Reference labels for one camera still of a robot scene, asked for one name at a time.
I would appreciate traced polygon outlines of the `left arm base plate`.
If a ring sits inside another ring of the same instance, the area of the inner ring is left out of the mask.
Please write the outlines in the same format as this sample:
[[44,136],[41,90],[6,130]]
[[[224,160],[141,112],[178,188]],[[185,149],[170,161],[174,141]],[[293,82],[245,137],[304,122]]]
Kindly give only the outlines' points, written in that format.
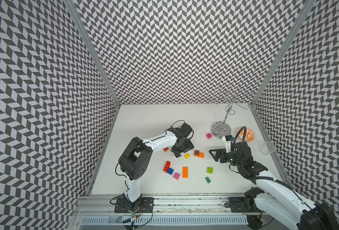
[[151,213],[154,206],[153,197],[140,197],[134,203],[129,201],[125,196],[117,199],[115,213]]

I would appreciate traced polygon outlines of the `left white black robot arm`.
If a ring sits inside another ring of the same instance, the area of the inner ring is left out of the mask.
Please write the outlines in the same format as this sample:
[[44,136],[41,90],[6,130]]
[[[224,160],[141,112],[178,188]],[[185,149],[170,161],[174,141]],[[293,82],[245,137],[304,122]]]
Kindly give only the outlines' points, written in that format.
[[190,134],[193,134],[193,129],[187,123],[183,123],[179,127],[171,126],[163,134],[153,138],[145,140],[133,138],[118,160],[118,166],[123,172],[127,185],[123,197],[132,204],[139,200],[142,196],[140,177],[147,170],[152,154],[171,148],[175,157],[181,157],[182,153],[194,148]]

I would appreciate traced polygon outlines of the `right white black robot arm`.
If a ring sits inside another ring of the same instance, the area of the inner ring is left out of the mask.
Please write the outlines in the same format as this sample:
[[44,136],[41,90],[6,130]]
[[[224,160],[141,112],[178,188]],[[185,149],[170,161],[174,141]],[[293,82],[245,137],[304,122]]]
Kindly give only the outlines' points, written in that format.
[[240,176],[256,185],[244,193],[243,208],[250,212],[266,212],[290,230],[339,230],[332,207],[297,193],[253,159],[245,141],[246,132],[245,126],[238,130],[237,135],[242,135],[242,139],[237,142],[228,125],[214,122],[211,135],[221,139],[225,148],[209,151],[216,162],[235,166]]

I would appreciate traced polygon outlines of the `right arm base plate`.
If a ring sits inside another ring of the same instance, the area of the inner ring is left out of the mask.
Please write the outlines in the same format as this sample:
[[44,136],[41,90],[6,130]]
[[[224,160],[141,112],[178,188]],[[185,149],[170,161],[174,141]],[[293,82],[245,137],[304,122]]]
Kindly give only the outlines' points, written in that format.
[[232,213],[262,213],[250,198],[229,197],[226,208],[231,209]]

